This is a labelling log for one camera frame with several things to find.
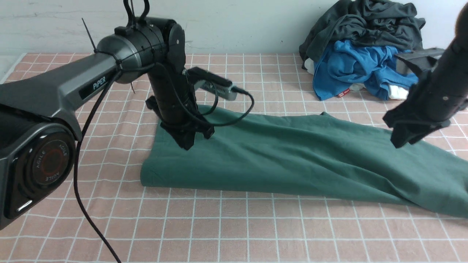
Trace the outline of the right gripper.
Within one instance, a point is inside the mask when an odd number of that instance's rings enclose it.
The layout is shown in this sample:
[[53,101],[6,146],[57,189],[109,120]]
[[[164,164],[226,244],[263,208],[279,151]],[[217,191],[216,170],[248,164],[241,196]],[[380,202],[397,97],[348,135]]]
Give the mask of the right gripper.
[[390,141],[395,148],[402,148],[406,144],[413,145],[429,134],[451,124],[448,119],[431,120],[420,113],[413,105],[413,101],[409,99],[386,112],[383,121],[389,128],[392,128]]

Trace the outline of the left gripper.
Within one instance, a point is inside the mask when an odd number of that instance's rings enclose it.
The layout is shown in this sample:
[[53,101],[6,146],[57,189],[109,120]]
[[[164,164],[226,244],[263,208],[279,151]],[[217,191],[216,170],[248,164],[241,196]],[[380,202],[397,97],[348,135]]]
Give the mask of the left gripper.
[[214,125],[209,123],[199,111],[194,100],[189,99],[183,105],[176,103],[162,109],[155,96],[146,100],[146,107],[156,113],[161,127],[169,133],[180,148],[188,151],[194,145],[197,133],[209,139],[214,135]]

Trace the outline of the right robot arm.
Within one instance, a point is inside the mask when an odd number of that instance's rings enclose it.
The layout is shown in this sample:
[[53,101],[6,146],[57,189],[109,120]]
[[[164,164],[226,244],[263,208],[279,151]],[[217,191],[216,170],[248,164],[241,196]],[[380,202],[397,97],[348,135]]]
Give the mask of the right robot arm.
[[465,5],[455,23],[455,37],[445,49],[424,49],[397,54],[397,68],[411,70],[418,82],[406,100],[388,111],[384,123],[392,128],[395,148],[415,144],[437,130],[467,107],[468,10]]

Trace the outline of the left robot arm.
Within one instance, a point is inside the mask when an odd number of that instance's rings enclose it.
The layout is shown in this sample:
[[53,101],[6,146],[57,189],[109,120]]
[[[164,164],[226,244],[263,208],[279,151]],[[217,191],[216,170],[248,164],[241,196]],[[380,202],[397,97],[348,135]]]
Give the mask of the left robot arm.
[[188,150],[195,133],[214,133],[194,88],[213,75],[185,68],[185,32],[174,20],[129,18],[92,55],[28,79],[1,85],[1,228],[49,196],[77,170],[83,137],[112,84],[148,75],[146,105]]

